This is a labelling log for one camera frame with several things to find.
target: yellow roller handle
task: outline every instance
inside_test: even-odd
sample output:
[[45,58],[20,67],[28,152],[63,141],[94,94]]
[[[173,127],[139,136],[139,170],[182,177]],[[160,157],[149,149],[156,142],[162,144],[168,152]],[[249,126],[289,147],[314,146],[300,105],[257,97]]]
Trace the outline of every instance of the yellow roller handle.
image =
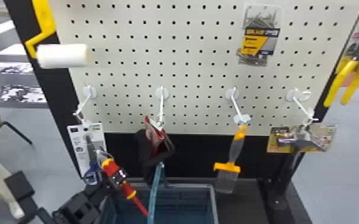
[[348,101],[351,99],[352,95],[354,94],[354,92],[356,91],[356,89],[359,87],[359,66],[357,67],[357,71],[356,71],[356,75],[354,77],[354,79],[352,80],[350,86],[348,87],[348,89],[346,89],[342,100],[341,100],[341,104],[345,105],[348,103]]
[[41,33],[25,42],[26,49],[32,58],[36,58],[34,45],[55,32],[55,23],[47,0],[32,0],[33,9],[38,19]]
[[344,68],[341,69],[341,71],[337,74],[335,77],[333,83],[331,84],[330,91],[327,94],[326,100],[324,100],[324,106],[330,107],[333,103],[335,96],[337,95],[338,89],[340,88],[342,81],[345,79],[347,75],[350,74],[350,72],[353,71],[353,69],[356,68],[356,66],[359,64],[359,61],[351,60],[349,61]]

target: pegboard hook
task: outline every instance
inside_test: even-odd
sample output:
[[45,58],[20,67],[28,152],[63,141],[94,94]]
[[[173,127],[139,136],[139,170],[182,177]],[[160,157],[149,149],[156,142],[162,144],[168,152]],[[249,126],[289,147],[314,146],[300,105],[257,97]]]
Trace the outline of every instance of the pegboard hook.
[[162,130],[165,124],[165,117],[164,117],[164,100],[168,99],[169,92],[164,86],[160,86],[156,89],[154,92],[154,95],[157,99],[160,100],[160,107],[159,107],[159,113],[156,115],[154,120],[150,119],[150,124],[153,125],[157,130]]
[[288,101],[293,101],[296,103],[296,105],[298,105],[298,107],[304,112],[304,114],[306,115],[306,118],[302,121],[302,125],[304,127],[309,126],[311,123],[313,123],[314,121],[318,120],[317,118],[314,118],[314,110],[309,107],[307,110],[305,109],[305,107],[301,104],[300,101],[305,101],[307,99],[309,99],[309,97],[311,96],[311,92],[310,91],[303,91],[300,92],[299,89],[295,88],[292,89],[291,91],[288,92],[286,99]]
[[234,122],[237,125],[240,125],[241,123],[245,124],[246,122],[250,121],[250,116],[248,114],[242,114],[239,110],[238,104],[236,99],[239,97],[239,94],[237,93],[237,87],[234,86],[233,89],[229,89],[225,93],[225,97],[228,100],[231,100],[231,102],[234,105],[235,110],[237,111],[237,115],[234,116]]
[[83,94],[86,96],[86,98],[84,101],[82,101],[78,104],[78,107],[77,107],[76,111],[73,113],[73,115],[86,127],[86,126],[89,126],[91,124],[91,122],[89,120],[85,120],[85,118],[83,117],[83,114],[81,114],[81,112],[82,112],[85,104],[90,99],[94,99],[95,97],[97,97],[97,91],[93,86],[87,85],[83,88]]

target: paint roller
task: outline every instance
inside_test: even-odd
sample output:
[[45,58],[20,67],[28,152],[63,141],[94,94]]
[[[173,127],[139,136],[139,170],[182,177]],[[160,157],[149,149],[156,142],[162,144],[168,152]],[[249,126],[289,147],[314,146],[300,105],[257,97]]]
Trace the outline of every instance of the paint roller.
[[35,44],[55,33],[55,22],[47,0],[32,0],[32,5],[41,33],[25,42],[29,55],[38,59],[43,69],[86,66],[88,47],[85,44],[45,44],[39,45],[35,51]]

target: metal rod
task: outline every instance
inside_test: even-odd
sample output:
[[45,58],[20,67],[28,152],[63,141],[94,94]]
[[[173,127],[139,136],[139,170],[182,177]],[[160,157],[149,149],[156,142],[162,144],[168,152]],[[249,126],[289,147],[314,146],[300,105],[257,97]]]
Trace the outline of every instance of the metal rod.
[[81,113],[81,111],[83,110],[83,107],[84,107],[85,104],[89,101],[89,99],[90,99],[91,97],[92,97],[92,93],[91,93],[91,91],[89,91],[89,94],[86,96],[85,100],[78,104],[78,108],[77,108],[76,111],[73,113],[73,115],[74,115],[78,120],[82,121],[82,119],[79,117],[79,114]]
[[162,88],[162,95],[160,97],[160,116],[159,116],[159,123],[160,125],[163,123],[163,115],[164,115],[164,86],[161,86]]
[[239,110],[237,101],[235,101],[234,95],[235,95],[235,92],[236,92],[236,91],[237,91],[237,87],[234,86],[234,91],[233,91],[233,93],[231,94],[231,100],[232,100],[232,102],[233,102],[233,104],[234,104],[235,110],[237,111],[237,114],[238,114],[238,116],[239,116],[239,119],[240,119],[243,123],[246,123],[246,121],[245,121],[245,120],[243,119],[243,117],[242,117],[241,111]]
[[308,113],[305,107],[296,99],[296,97],[292,97],[293,101],[301,108],[301,110],[309,117],[309,119],[313,119],[313,116]]

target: pegboard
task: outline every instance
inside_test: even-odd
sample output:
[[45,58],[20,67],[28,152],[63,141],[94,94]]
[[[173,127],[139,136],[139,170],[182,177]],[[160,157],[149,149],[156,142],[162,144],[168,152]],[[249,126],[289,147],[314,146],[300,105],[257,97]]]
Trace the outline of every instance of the pegboard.
[[[91,84],[98,97],[83,113],[106,132],[136,132],[159,112],[164,85],[169,133],[233,134],[236,114],[225,92],[252,117],[250,135],[304,118],[293,89],[310,90],[314,108],[356,18],[359,1],[75,1],[49,0],[61,43],[85,43],[90,63],[70,69],[80,101]],[[245,4],[281,7],[281,31],[266,67],[238,64]]]

